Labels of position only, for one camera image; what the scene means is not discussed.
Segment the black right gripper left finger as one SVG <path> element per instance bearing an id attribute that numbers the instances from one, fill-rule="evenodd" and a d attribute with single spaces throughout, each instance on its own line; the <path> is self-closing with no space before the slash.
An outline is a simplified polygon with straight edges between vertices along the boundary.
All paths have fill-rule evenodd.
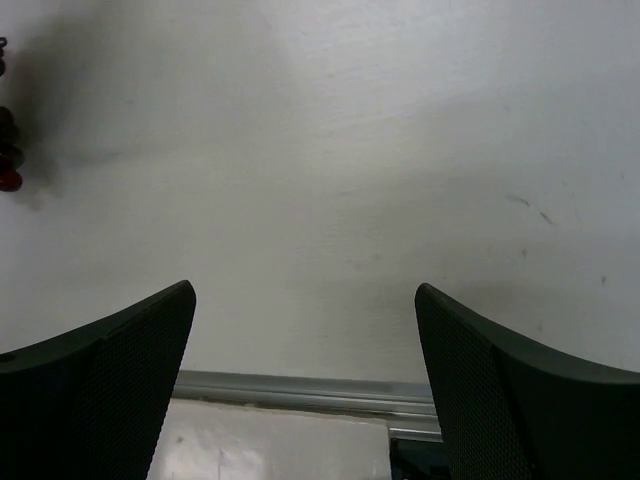
<path id="1" fill-rule="evenodd" d="M 195 309 L 183 280 L 2 354 L 2 478 L 146 478 Z"/>

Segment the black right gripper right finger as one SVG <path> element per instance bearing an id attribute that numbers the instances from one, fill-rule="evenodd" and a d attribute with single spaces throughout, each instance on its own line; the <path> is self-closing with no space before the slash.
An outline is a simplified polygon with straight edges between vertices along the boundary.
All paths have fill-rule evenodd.
<path id="1" fill-rule="evenodd" d="M 428 284 L 415 311 L 452 478 L 638 478 L 638 373 L 545 346 Z"/>

